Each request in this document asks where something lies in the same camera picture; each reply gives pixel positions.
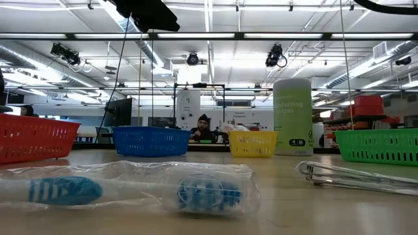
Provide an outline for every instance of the plastic basket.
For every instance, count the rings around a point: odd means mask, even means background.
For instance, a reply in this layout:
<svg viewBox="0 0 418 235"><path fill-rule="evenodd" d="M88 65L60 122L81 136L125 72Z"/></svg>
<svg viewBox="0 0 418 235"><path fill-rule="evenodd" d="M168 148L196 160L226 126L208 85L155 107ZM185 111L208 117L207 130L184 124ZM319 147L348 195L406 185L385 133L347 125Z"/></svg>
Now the plastic basket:
<svg viewBox="0 0 418 235"><path fill-rule="evenodd" d="M336 131L345 161L418 166L418 129Z"/></svg>
<svg viewBox="0 0 418 235"><path fill-rule="evenodd" d="M66 157L79 123L0 114L0 163Z"/></svg>
<svg viewBox="0 0 418 235"><path fill-rule="evenodd" d="M271 157L277 131L231 131L229 143L233 157Z"/></svg>
<svg viewBox="0 0 418 235"><path fill-rule="evenodd" d="M163 157L182 155L189 145L190 131L160 127L114 127L113 141L121 155Z"/></svg>

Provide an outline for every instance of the disinfecting wipes container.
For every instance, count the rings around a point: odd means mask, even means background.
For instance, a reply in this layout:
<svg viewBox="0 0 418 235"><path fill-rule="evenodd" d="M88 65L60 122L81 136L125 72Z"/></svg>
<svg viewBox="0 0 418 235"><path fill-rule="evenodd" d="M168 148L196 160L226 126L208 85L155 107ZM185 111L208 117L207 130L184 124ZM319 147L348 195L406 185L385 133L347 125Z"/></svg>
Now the disinfecting wipes container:
<svg viewBox="0 0 418 235"><path fill-rule="evenodd" d="M312 155L311 83L303 78L274 84L274 130L278 131L276 155Z"/></svg>

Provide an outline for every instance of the red basket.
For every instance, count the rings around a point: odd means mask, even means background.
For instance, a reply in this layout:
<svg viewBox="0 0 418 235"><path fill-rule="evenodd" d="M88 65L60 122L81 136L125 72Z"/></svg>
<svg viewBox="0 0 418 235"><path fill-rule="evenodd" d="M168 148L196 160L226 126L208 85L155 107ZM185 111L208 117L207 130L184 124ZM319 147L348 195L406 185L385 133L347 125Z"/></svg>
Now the red basket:
<svg viewBox="0 0 418 235"><path fill-rule="evenodd" d="M66 157L79 123L0 114L0 163Z"/></svg>

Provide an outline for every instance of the blue basket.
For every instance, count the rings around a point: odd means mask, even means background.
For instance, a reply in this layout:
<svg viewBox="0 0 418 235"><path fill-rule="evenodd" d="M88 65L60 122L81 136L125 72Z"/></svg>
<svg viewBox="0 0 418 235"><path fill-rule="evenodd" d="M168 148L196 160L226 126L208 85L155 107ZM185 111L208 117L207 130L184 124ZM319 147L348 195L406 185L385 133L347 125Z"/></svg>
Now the blue basket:
<svg viewBox="0 0 418 235"><path fill-rule="evenodd" d="M160 127L114 127L113 141L121 155L163 157L187 152L190 131Z"/></svg>

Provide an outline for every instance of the yellow basket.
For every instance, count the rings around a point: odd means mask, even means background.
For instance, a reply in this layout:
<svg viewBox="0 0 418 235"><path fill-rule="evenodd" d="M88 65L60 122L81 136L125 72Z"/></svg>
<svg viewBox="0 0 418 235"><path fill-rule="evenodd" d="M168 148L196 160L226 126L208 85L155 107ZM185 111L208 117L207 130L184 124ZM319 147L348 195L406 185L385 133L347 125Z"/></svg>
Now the yellow basket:
<svg viewBox="0 0 418 235"><path fill-rule="evenodd" d="M271 157L276 147L277 131L231 131L233 157Z"/></svg>

